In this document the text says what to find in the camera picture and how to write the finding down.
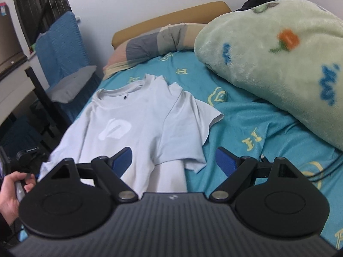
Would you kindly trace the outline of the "person's left hand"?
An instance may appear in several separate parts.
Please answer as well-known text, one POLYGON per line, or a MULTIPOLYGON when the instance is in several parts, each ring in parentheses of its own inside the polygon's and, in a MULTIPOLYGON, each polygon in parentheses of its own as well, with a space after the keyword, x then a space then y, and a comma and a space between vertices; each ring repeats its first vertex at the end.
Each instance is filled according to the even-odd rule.
POLYGON ((19 201, 15 183, 25 181, 24 189, 28 193, 36 185, 35 176, 23 172, 13 172, 5 176, 1 187, 1 215, 9 226, 19 217, 19 201))

